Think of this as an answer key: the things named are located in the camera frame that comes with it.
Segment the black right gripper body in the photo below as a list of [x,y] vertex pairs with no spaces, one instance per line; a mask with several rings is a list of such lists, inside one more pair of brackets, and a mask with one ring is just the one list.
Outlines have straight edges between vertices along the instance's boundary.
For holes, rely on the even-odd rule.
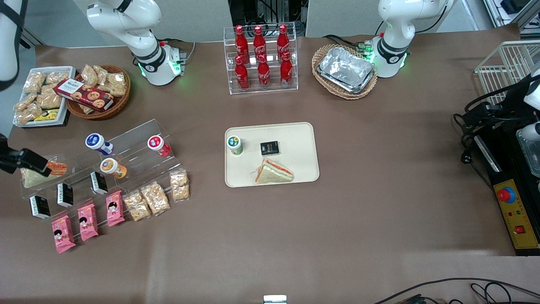
[[25,168],[22,164],[22,154],[25,148],[21,150],[12,149],[8,146],[8,138],[0,135],[0,169],[8,174],[15,173],[16,169]]

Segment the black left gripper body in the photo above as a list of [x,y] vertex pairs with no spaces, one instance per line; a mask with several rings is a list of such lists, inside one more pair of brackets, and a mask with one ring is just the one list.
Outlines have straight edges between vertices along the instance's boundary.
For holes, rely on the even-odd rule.
[[475,127],[498,123],[527,125],[530,123],[530,106],[524,99],[529,87],[529,82],[519,82],[474,99],[465,106],[465,124]]

